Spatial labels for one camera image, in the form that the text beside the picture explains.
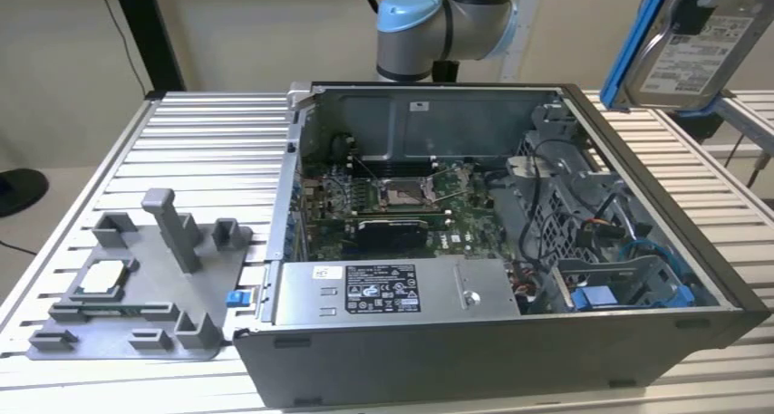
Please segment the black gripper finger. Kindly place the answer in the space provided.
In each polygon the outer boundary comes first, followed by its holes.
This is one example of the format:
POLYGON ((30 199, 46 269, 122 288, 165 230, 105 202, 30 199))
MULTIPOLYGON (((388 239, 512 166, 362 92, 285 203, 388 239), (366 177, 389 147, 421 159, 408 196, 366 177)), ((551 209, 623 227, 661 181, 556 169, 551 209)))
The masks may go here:
POLYGON ((671 32, 697 35, 717 6, 717 0, 681 0, 672 17, 671 32))

